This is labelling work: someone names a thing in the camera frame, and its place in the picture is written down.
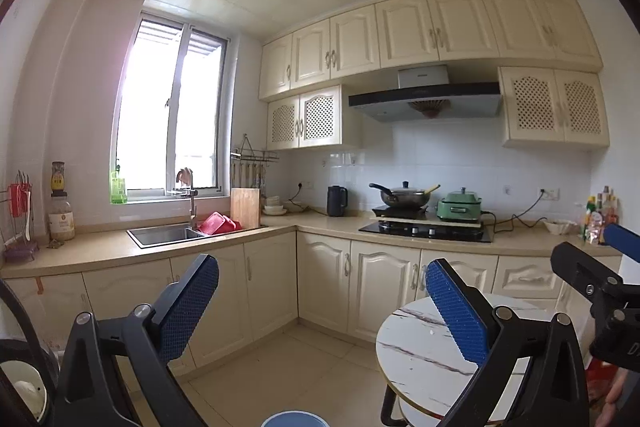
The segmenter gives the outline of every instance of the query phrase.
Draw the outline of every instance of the marble round table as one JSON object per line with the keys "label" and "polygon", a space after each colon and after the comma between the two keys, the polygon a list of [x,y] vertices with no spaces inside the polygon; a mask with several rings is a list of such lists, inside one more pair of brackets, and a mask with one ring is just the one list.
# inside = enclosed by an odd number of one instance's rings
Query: marble round table
{"label": "marble round table", "polygon": [[[553,314],[526,301],[486,294],[493,307],[508,306],[518,317],[548,321]],[[376,338],[378,364],[398,395],[404,418],[414,427],[437,425],[458,399],[478,366],[460,353],[430,297],[389,315]],[[519,359],[489,423],[509,412],[529,359]]]}

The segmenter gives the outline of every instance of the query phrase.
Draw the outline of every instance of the window frame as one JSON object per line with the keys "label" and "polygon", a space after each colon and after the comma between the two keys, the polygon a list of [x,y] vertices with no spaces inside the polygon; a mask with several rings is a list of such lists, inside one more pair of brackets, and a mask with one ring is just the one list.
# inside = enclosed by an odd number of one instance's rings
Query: window frame
{"label": "window frame", "polygon": [[180,83],[182,77],[182,66],[184,63],[184,58],[186,57],[187,50],[189,47],[189,41],[191,38],[191,33],[196,31],[201,34],[205,34],[207,37],[217,41],[222,46],[222,52],[220,55],[220,69],[218,71],[219,74],[219,83],[218,83],[218,101],[216,107],[216,133],[215,133],[215,144],[214,144],[214,158],[212,161],[212,169],[213,169],[213,179],[214,186],[213,187],[198,187],[198,198],[209,198],[209,197],[220,197],[223,196],[223,181],[220,177],[220,168],[224,165],[224,162],[221,161],[221,155],[224,153],[220,151],[220,146],[223,142],[220,137],[220,133],[223,132],[222,129],[222,97],[223,93],[225,93],[225,73],[227,72],[226,68],[226,58],[228,54],[228,48],[231,44],[231,39],[226,37],[220,37],[215,35],[213,32],[208,30],[207,28],[194,24],[192,22],[188,22],[185,20],[171,19],[165,16],[156,15],[154,13],[149,12],[141,12],[140,17],[138,19],[138,24],[136,25],[136,29],[133,32],[131,40],[129,42],[129,47],[127,50],[127,58],[125,60],[124,66],[122,68],[122,74],[120,78],[120,85],[118,86],[118,94],[116,99],[116,107],[113,115],[113,128],[111,133],[111,170],[115,169],[116,165],[116,152],[118,147],[118,132],[120,126],[120,108],[122,107],[122,90],[124,87],[124,82],[127,76],[127,67],[129,65],[129,56],[132,51],[133,45],[136,42],[136,38],[138,36],[138,32],[140,31],[140,25],[143,20],[148,20],[151,22],[156,22],[159,24],[164,24],[176,29],[180,29],[182,31],[182,36],[180,37],[180,46],[178,48],[178,56],[176,59],[176,65],[174,70],[174,78],[172,81],[172,90],[171,96],[168,99],[168,109],[169,114],[167,118],[167,139],[166,139],[166,156],[165,156],[165,186],[163,188],[128,188],[127,189],[127,198],[130,203],[140,202],[140,201],[172,201],[172,200],[181,200],[182,197],[178,194],[172,194],[170,191],[175,190],[175,139],[176,139],[176,129],[177,129],[177,121],[178,121],[178,102],[180,100]]}

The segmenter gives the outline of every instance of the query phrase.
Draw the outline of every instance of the white tiled backsplash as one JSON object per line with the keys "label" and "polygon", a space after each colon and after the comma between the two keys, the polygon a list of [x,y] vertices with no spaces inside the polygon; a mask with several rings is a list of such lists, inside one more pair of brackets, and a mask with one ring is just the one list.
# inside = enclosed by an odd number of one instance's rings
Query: white tiled backsplash
{"label": "white tiled backsplash", "polygon": [[502,118],[383,124],[365,117],[363,133],[360,150],[318,148],[283,155],[290,167],[281,196],[295,194],[298,182],[311,183],[298,199],[325,207],[327,187],[342,185],[349,190],[349,208],[367,210],[382,204],[370,182],[399,187],[406,180],[413,187],[442,186],[432,194],[430,208],[448,192],[466,187],[482,198],[484,210],[510,216],[533,204],[539,188],[559,188],[558,201],[540,201],[526,217],[575,220],[589,194],[590,153],[561,145],[503,148]]}

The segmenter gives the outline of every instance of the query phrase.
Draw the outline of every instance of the metal screw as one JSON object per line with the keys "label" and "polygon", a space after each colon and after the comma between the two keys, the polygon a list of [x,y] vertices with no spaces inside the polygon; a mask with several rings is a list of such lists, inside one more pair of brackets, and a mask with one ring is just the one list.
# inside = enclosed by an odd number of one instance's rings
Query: metal screw
{"label": "metal screw", "polygon": [[513,317],[513,312],[507,308],[507,306],[498,306],[495,310],[495,314],[504,321],[508,321]]}
{"label": "metal screw", "polygon": [[78,324],[87,324],[89,320],[91,320],[91,313],[87,313],[87,312],[82,312],[81,314],[78,315],[78,317],[76,317],[76,322]]}
{"label": "metal screw", "polygon": [[556,317],[556,320],[558,320],[558,322],[563,326],[568,326],[569,324],[571,324],[571,319],[569,318],[569,315],[565,313],[559,313],[558,317]]}
{"label": "metal screw", "polygon": [[140,304],[136,306],[135,310],[133,310],[133,314],[137,318],[141,319],[142,317],[146,317],[150,311],[151,311],[151,306],[149,306],[148,304]]}

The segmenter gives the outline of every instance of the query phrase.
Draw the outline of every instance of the tile floor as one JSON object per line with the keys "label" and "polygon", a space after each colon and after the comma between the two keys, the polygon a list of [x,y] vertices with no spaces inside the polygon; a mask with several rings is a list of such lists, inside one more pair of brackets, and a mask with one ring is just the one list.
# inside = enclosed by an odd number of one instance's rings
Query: tile floor
{"label": "tile floor", "polygon": [[[385,386],[372,348],[302,325],[182,384],[209,427],[260,427],[291,409],[316,413],[331,427],[382,427]],[[135,406],[143,427],[157,427],[144,399]]]}

